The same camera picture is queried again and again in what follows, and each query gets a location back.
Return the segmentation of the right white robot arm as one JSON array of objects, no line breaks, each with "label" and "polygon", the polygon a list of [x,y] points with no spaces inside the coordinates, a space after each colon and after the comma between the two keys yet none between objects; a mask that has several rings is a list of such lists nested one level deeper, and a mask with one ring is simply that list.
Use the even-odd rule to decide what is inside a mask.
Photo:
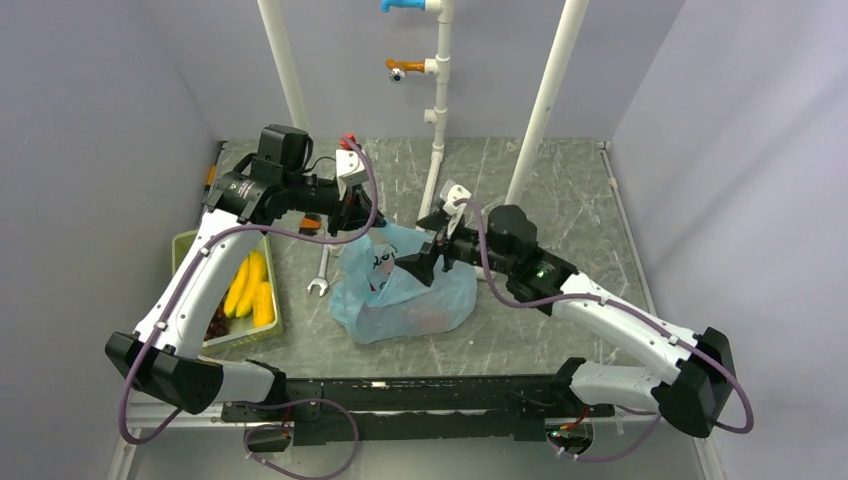
[{"label": "right white robot arm", "polygon": [[579,324],[623,348],[637,367],[567,360],[551,381],[557,411],[609,404],[656,413],[678,431],[707,438],[730,427],[719,417],[739,382],[728,337],[696,333],[663,321],[610,293],[568,261],[544,250],[537,227],[515,205],[494,208],[476,227],[453,226],[444,210],[419,220],[434,236],[397,267],[430,286],[438,269],[457,262],[488,267],[506,278],[507,305],[533,308]]}]

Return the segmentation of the light blue plastic bag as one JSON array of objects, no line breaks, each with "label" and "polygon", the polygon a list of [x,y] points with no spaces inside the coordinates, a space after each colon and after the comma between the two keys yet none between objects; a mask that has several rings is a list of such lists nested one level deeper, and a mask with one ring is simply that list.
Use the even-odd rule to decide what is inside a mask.
[{"label": "light blue plastic bag", "polygon": [[457,263],[444,272],[439,260],[434,281],[426,286],[395,265],[427,240],[421,231],[390,223],[344,246],[336,260],[340,278],[332,287],[329,314],[352,340],[370,344],[443,333],[472,313],[478,285],[472,266]]}]

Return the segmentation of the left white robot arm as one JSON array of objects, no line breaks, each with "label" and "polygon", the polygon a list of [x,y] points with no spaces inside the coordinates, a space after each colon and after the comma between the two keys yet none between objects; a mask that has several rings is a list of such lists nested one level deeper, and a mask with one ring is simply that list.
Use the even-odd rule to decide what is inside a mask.
[{"label": "left white robot arm", "polygon": [[323,179],[308,172],[310,135],[269,125],[256,152],[215,181],[204,200],[188,254],[161,297],[130,333],[115,332],[105,346],[125,379],[122,399],[138,391],[184,412],[198,414],[218,402],[247,402],[264,420],[287,406],[284,372],[275,367],[203,359],[204,336],[243,260],[289,212],[314,213],[328,221],[325,244],[340,231],[363,236],[381,223],[373,163],[355,139],[344,136]]}]

